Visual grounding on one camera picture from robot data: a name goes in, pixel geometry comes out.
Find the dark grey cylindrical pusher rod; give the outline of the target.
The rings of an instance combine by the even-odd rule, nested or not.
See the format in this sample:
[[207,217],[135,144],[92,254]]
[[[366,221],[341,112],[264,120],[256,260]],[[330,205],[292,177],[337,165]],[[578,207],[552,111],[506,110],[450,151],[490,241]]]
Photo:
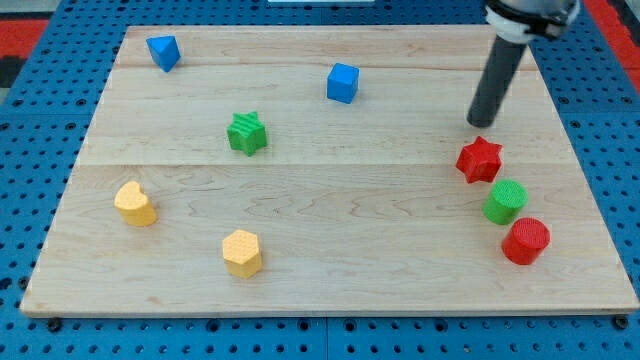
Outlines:
[[495,37],[467,113],[470,125],[488,128],[494,123],[526,47]]

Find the grey white robot wrist mount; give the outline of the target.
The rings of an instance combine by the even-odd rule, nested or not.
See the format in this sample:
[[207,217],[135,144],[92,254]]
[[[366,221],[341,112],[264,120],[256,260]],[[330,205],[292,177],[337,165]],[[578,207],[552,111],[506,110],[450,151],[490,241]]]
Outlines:
[[577,19],[580,0],[485,0],[486,21],[508,42],[527,44],[536,37],[556,40]]

